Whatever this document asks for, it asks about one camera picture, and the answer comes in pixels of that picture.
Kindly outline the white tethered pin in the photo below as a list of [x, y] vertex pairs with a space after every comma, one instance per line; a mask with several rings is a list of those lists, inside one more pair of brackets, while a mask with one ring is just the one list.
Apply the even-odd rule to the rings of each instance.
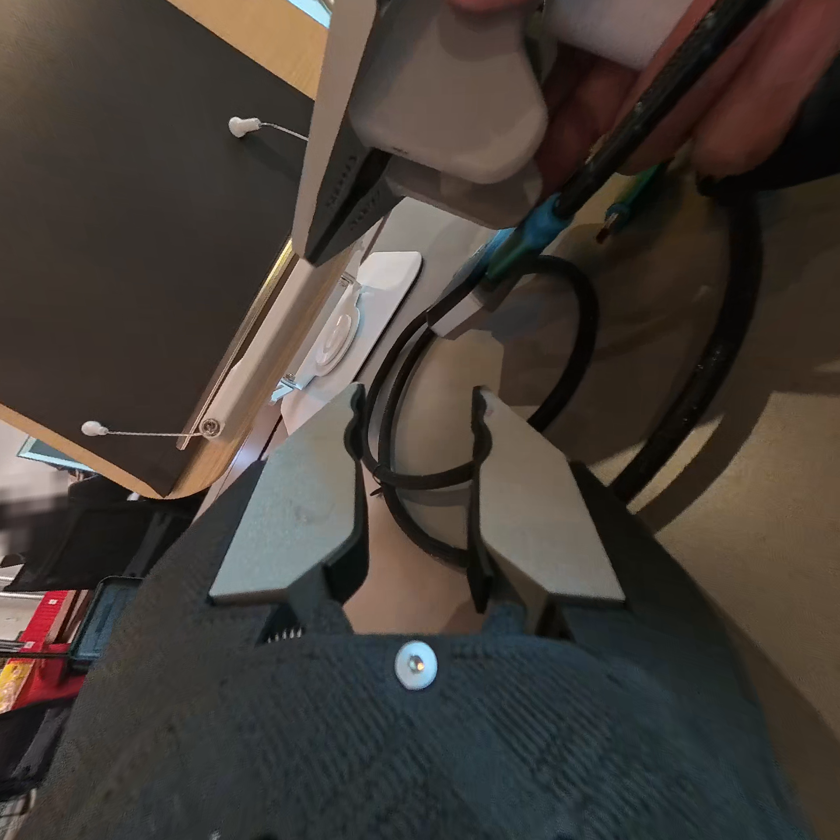
[[237, 139], [243, 139], [248, 134], [258, 132], [262, 129], [268, 129], [277, 131], [279, 133], [283, 133], [304, 143], [307, 143], [309, 141], [309, 137], [306, 134], [280, 126], [277, 123], [263, 121], [257, 117], [231, 117], [227, 123], [227, 126], [229, 132]]
[[193, 439], [193, 438], [204, 438], [204, 439], [216, 439], [220, 437], [221, 433], [224, 431], [224, 424], [220, 423], [215, 418], [208, 418], [201, 423], [198, 430], [195, 432], [187, 433], [187, 432], [180, 432], [180, 433], [161, 433], [161, 432], [129, 432], [129, 431], [121, 431], [121, 430], [114, 430], [110, 429], [109, 427], [104, 426], [99, 421], [88, 420], [84, 422], [80, 426], [81, 433], [86, 437], [134, 437], [134, 438], [178, 438], [178, 439]]

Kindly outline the person's right hand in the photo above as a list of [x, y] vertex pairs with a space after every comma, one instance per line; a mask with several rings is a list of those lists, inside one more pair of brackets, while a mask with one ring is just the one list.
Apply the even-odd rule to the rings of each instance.
[[[632, 70], [563, 46], [545, 81], [549, 126], [534, 156], [541, 198], [556, 193], [617, 126], [712, 6], [692, 2], [658, 52]], [[839, 2], [787, 1], [767, 7], [619, 172], [636, 174], [686, 144], [701, 175], [720, 179], [764, 162], [781, 144], [804, 100], [838, 57]]]

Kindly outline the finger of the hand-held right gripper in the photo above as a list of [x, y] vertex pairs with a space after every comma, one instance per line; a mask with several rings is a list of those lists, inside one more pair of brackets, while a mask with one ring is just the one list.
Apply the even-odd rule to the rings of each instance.
[[548, 126], [526, 49], [539, 6], [335, 3], [291, 230], [300, 257], [328, 261], [403, 199], [393, 160], [477, 184], [534, 162]]
[[542, 194], [543, 181], [530, 161], [507, 179], [477, 184], [408, 161], [393, 160], [392, 191], [488, 229], [514, 228]]

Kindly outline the metal hdmi port hub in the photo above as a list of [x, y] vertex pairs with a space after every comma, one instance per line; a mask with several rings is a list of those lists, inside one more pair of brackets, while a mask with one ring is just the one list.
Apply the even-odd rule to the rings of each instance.
[[[395, 524], [419, 549], [457, 571], [466, 571], [468, 568], [467, 550], [437, 539], [423, 530], [405, 508], [398, 492], [425, 492], [468, 485], [473, 477], [473, 464], [468, 462], [433, 474], [400, 473], [392, 467], [391, 445], [396, 410], [403, 398], [403, 392], [432, 340], [454, 333], [486, 306], [478, 295], [479, 274], [485, 267], [484, 263], [475, 259], [466, 267], [469, 273], [461, 278], [461, 282], [452, 287], [432, 307], [410, 321], [388, 350], [367, 390], [360, 433], [362, 462], [377, 483], [376, 493], [384, 499]], [[600, 305], [592, 282], [583, 271], [566, 259], [552, 256], [525, 258], [524, 263], [515, 269], [512, 277], [504, 281], [497, 292], [505, 291], [515, 286], [521, 278], [532, 275], [565, 281], [573, 291], [577, 305], [577, 330], [567, 364], [556, 385], [528, 419], [528, 424], [533, 429], [543, 433], [567, 407], [592, 362], [600, 325]], [[404, 356], [402, 366], [395, 373], [392, 388], [386, 397], [379, 423], [379, 443], [374, 453], [371, 450], [370, 428], [375, 406], [386, 380], [411, 340], [413, 345]]]

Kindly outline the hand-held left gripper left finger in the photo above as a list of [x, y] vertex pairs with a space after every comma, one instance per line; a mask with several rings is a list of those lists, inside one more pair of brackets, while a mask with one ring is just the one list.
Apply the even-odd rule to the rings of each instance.
[[346, 603], [368, 574], [361, 464], [365, 392], [350, 384], [263, 465], [208, 596], [214, 603]]

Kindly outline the black board on white stand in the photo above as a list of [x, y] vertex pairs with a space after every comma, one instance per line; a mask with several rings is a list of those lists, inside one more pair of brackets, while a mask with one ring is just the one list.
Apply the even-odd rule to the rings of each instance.
[[2, 2], [2, 407], [177, 492], [289, 240], [312, 100], [170, 2]]

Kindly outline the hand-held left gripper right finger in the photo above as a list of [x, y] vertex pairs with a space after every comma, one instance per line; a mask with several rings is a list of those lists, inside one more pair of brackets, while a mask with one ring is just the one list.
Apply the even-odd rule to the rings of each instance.
[[520, 601], [624, 601], [566, 456], [474, 390], [477, 537]]

